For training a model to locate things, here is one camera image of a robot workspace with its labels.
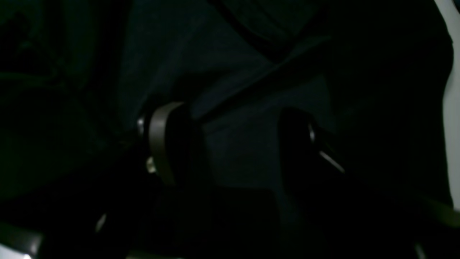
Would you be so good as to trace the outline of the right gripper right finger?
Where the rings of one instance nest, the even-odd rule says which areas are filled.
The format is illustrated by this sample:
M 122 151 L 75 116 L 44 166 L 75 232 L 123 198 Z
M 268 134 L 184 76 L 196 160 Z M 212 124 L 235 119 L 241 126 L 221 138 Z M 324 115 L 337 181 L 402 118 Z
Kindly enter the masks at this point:
M 283 185 L 320 225 L 332 259 L 458 259 L 459 212 L 386 180 L 361 177 L 314 117 L 283 108 Z

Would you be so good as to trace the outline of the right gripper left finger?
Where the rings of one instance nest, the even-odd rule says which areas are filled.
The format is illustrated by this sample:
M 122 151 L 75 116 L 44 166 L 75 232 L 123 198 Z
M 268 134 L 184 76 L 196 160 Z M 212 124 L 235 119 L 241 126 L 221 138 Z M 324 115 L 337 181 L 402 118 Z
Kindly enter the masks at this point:
M 1 258 L 128 258 L 142 210 L 176 183 L 168 145 L 189 122 L 184 103 L 163 105 L 77 172 L 1 202 Z

